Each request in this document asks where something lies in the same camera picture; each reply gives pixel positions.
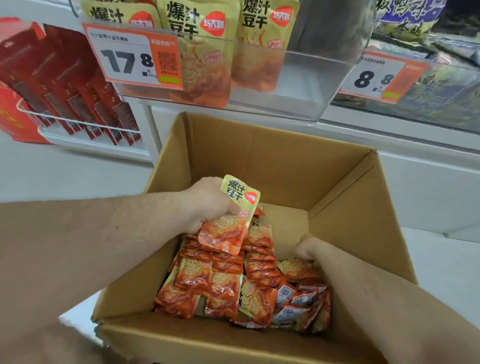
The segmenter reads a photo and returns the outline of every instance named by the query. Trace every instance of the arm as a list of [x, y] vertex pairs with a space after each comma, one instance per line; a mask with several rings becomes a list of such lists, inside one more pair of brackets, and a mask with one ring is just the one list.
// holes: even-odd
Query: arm
[[204, 178], [183, 192], [0, 204], [0, 347], [63, 314], [182, 232], [239, 207]]
[[480, 363], [480, 330], [419, 286], [312, 236], [295, 254], [319, 263], [389, 363]]

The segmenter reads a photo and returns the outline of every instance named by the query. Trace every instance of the price tag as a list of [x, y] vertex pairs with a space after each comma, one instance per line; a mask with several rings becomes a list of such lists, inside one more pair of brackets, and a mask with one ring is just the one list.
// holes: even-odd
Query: price tag
[[83, 26], [107, 81], [183, 89], [176, 36]]
[[396, 104], [429, 67], [427, 62], [366, 51], [339, 92]]

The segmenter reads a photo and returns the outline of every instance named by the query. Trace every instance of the brand logo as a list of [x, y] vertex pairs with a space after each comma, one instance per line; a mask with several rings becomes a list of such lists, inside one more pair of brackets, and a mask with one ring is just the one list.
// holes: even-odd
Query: brand logo
[[143, 28], [154, 28], [152, 15], [144, 11], [133, 14], [128, 22], [132, 25], [141, 26]]
[[290, 23], [291, 17], [291, 6], [280, 6], [270, 15], [270, 19], [272, 19], [275, 24], [281, 27], [287, 26]]
[[200, 25], [204, 31], [213, 36], [222, 36], [225, 33], [225, 14], [222, 12], [211, 12]]
[[248, 200], [248, 202], [254, 205], [255, 201], [257, 200], [257, 194], [255, 192], [247, 192], [245, 194], [245, 198]]

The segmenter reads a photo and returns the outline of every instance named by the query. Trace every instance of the cardboard box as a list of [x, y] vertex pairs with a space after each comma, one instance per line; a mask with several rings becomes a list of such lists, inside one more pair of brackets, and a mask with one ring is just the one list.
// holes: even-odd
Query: cardboard box
[[[204, 176], [226, 174], [262, 193], [279, 258], [288, 256], [309, 231], [416, 283], [374, 149], [181, 114], [145, 192], [181, 191]], [[333, 328], [322, 336], [152, 313], [177, 244], [172, 239], [102, 291], [92, 319], [99, 323], [98, 336], [121, 354], [163, 364], [385, 363], [335, 295]]]

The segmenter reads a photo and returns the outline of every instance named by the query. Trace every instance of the white floor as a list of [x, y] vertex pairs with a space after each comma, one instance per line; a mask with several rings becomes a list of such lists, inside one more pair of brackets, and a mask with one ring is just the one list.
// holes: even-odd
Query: white floor
[[[149, 164], [13, 142], [0, 132], [0, 202], [139, 194]], [[420, 286], [480, 328], [480, 243], [403, 228]], [[93, 335], [97, 294], [62, 315]]]

